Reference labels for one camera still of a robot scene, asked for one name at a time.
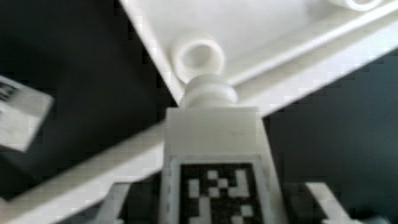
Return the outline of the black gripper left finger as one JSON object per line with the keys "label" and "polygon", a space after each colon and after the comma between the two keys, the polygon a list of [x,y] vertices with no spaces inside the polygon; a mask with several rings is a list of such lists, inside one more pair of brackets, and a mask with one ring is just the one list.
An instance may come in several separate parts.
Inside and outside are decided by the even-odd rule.
{"label": "black gripper left finger", "polygon": [[88,224],[157,224],[154,183],[116,183],[97,216]]}

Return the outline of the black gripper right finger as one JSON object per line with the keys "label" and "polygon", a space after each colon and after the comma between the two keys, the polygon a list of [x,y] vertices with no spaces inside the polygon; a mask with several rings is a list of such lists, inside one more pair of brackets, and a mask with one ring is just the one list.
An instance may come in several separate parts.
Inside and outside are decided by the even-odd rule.
{"label": "black gripper right finger", "polygon": [[363,224],[351,217],[324,182],[287,183],[283,193],[292,224]]}

